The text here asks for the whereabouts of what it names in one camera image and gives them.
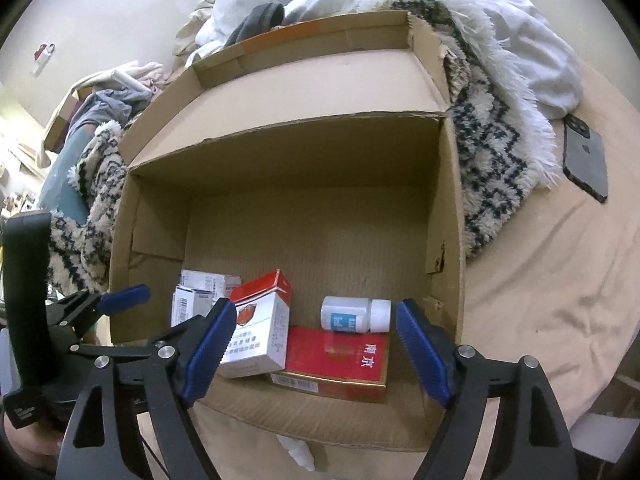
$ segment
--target human hand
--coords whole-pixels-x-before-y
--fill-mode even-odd
[[[62,437],[48,420],[41,420],[16,430],[4,414],[4,433],[11,447],[24,462],[39,469],[55,471]]]

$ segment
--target grey clothing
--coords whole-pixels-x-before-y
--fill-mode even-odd
[[[83,125],[117,121],[124,127],[131,117],[144,110],[151,99],[137,90],[98,90],[84,100],[69,123],[65,142]]]

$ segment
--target beige fabric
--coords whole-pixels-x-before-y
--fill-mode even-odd
[[[489,358],[538,357],[569,425],[610,381],[640,319],[640,114],[594,69],[583,70],[575,113],[604,138],[609,201],[599,204],[564,176],[552,190],[533,192],[468,262],[462,338]],[[496,411],[491,402],[468,479],[480,476]],[[273,434],[201,405],[193,418],[224,480],[409,480],[423,457],[311,445],[326,472],[308,473]]]
[[[197,49],[196,34],[211,17],[216,0],[200,0],[195,10],[189,15],[189,21],[185,23],[175,35],[172,54],[186,60],[187,56]]]

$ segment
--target black handle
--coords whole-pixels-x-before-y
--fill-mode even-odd
[[[9,218],[4,228],[6,319],[23,387],[57,372],[45,310],[50,226],[51,213],[37,210]]]

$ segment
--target metal screw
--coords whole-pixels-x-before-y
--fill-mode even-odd
[[[523,361],[529,368],[538,368],[538,365],[540,364],[533,355],[525,355]]]
[[[458,348],[458,353],[462,356],[462,357],[473,357],[474,355],[476,355],[476,349],[473,348],[471,345],[460,345],[460,348]]]
[[[162,359],[168,359],[169,357],[173,357],[175,354],[175,348],[172,346],[163,346],[158,350],[158,357]]]
[[[106,355],[101,355],[94,361],[94,365],[96,368],[105,368],[109,364],[109,357]]]

